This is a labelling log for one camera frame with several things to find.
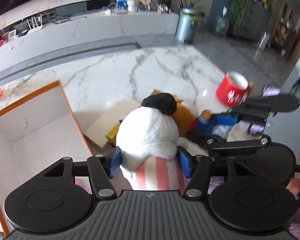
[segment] black plush ear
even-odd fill
[[[158,109],[162,114],[172,115],[177,110],[177,102],[169,93],[159,93],[142,100],[141,106]]]

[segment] red mug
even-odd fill
[[[228,71],[216,90],[217,98],[226,106],[234,107],[241,103],[246,93],[252,93],[252,83],[235,71]]]

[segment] white router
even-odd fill
[[[37,32],[39,30],[41,30],[43,28],[42,25],[42,14],[40,14],[40,16],[38,17],[38,22],[40,22],[40,25],[38,25],[37,19],[36,17],[31,17],[31,21],[32,21],[32,27],[31,27],[31,22],[29,20],[27,20],[28,26],[30,28],[30,30],[28,31],[27,35]]]

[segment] striped plush toy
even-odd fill
[[[116,137],[121,149],[123,176],[134,190],[183,192],[185,178],[176,158],[177,147],[186,148],[170,116],[177,103],[169,93],[145,98],[141,107],[122,121]]]

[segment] open box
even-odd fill
[[[91,152],[60,81],[0,110],[0,231],[12,228],[3,204],[10,192],[55,161],[85,161]]]

